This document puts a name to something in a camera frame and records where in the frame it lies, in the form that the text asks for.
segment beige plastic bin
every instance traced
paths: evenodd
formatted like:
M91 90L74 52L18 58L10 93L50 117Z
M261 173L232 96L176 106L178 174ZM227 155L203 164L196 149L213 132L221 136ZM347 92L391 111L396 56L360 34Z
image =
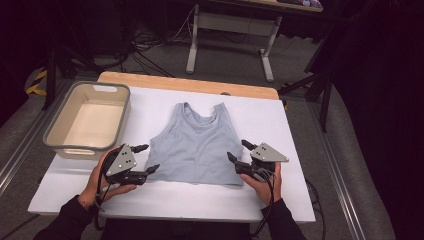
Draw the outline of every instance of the beige plastic bin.
M63 158L98 160L121 144L130 94L122 84L75 83L44 134L44 143Z

